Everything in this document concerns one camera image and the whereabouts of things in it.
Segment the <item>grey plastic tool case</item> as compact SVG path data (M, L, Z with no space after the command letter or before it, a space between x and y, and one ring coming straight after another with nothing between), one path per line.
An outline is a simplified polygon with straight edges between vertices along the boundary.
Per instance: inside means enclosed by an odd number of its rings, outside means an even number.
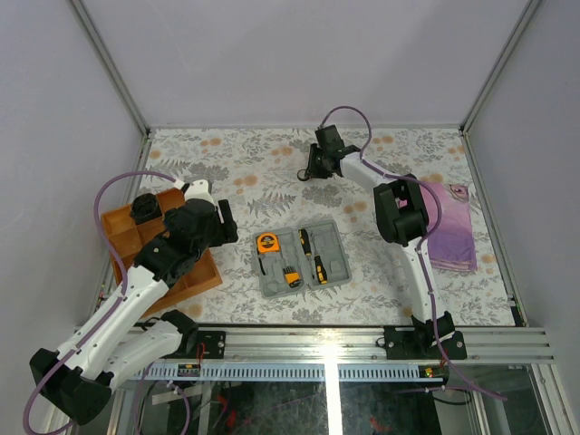
M310 236L312 257L306 258L301 247L298 230L305 228ZM256 253L258 235L272 232L277 235L280 251L266 254L264 266L267 275L262 275ZM297 295L305 290L327 290L333 286L345 285L352 280L349 258L340 238L338 226L332 219L301 224L298 227L283 227L261 231L253 236L251 253L255 259L255 270L262 296L266 299ZM320 255L327 272L328 282L318 283L315 275L314 256ZM290 288L285 281L283 268L295 267L302 277L302 285Z

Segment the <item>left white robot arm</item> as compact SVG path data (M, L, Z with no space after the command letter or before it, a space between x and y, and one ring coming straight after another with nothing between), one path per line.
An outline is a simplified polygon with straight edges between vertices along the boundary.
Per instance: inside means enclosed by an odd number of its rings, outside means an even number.
M57 350L41 348L30 360L36 392L78 425L96 418L140 369L198 349L197 324L178 310L165 313L137 338L123 339L209 248L237 242L237 223L227 200L190 198L166 213L164 226L87 323Z

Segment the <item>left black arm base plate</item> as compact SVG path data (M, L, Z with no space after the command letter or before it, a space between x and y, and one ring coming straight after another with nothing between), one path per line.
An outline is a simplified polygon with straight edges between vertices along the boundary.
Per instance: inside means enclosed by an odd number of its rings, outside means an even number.
M200 331L192 348L193 357L199 362L221 360L226 350L225 331Z

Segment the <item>small yellow black screwdriver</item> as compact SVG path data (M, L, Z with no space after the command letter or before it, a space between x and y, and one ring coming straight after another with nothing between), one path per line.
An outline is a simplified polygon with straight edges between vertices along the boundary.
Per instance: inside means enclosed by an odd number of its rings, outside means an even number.
M324 264L322 262L322 258L320 255L314 256L314 268L315 268L315 275L318 283L324 285L328 282L327 272L324 268Z

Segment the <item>orange tape measure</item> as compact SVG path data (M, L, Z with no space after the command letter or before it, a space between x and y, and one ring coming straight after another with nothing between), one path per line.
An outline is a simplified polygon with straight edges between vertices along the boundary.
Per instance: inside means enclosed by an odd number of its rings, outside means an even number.
M266 268L264 266L264 259L266 254L272 254L279 251L280 245L276 234L272 232L265 232L257 236L256 253L260 271L263 276L267 275Z

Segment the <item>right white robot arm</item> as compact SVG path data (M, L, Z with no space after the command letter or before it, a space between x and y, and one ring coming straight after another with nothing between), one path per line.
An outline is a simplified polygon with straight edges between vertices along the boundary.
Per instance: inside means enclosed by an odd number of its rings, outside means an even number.
M367 160L362 149L344 144L333 125L318 128L315 137L304 175L307 179L336 175L372 193L379 233L400 251L411 295L414 349L423 357L437 355L455 333L451 314L436 289L428 249L428 237L437 227L430 225L422 194L433 199L437 194L411 174L391 174Z

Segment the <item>screwdriver bit set holder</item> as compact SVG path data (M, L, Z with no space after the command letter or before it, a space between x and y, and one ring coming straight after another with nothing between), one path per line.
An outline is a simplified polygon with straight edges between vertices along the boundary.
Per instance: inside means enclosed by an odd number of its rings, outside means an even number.
M293 266L287 266L283 268L283 274L286 283L290 288L297 288L302 285L302 277L300 276L298 270Z

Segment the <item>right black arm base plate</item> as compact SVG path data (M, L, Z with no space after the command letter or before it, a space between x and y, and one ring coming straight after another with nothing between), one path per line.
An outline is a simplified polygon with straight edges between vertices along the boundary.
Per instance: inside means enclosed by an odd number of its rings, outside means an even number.
M390 360L434 360L441 359L437 345L433 322L420 322L411 318L412 326L384 326L383 338L386 356ZM451 360L466 360L467 350L463 334L455 328L449 312L437 318L440 344L444 353Z

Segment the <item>small black tape roll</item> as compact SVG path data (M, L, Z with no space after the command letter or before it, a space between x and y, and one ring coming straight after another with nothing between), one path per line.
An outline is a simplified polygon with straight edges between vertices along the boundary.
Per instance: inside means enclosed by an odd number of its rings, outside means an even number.
M310 174L309 174L309 171L307 169L298 170L296 173L296 176L300 181L303 181L303 182L306 182L310 179Z

